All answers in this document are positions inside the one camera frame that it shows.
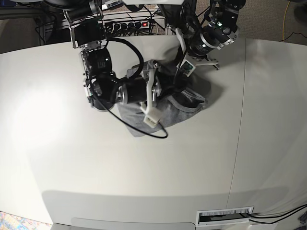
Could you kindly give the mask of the grey T-shirt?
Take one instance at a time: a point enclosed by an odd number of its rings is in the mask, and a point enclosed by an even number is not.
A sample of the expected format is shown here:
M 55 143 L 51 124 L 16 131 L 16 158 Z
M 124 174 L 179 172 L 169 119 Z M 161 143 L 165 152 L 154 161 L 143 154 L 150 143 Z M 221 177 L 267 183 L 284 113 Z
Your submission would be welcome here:
M 163 127 L 171 127 L 193 117 L 209 106 L 208 96 L 210 92 L 211 84 L 206 82 L 205 95 L 195 92 L 189 85 L 181 92 L 159 99 L 156 108 L 163 113 L 160 123 Z M 121 119 L 136 128 L 127 127 L 134 137 L 142 137 L 146 133 L 151 134 L 162 129 L 160 126 L 151 128 L 143 122 L 144 113 L 141 111 L 139 103 L 119 103 L 118 110 Z

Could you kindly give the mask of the black power strip red switch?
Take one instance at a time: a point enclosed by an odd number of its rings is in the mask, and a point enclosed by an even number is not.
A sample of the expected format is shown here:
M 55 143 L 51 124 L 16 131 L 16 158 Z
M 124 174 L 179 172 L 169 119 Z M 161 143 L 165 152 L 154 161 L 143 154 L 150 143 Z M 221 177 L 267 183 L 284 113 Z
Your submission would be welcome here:
M 112 22 L 105 23 L 105 32 L 109 37 L 126 37 L 126 36 L 139 36 L 151 35 L 151 28 L 147 22 L 145 27 L 141 22 Z

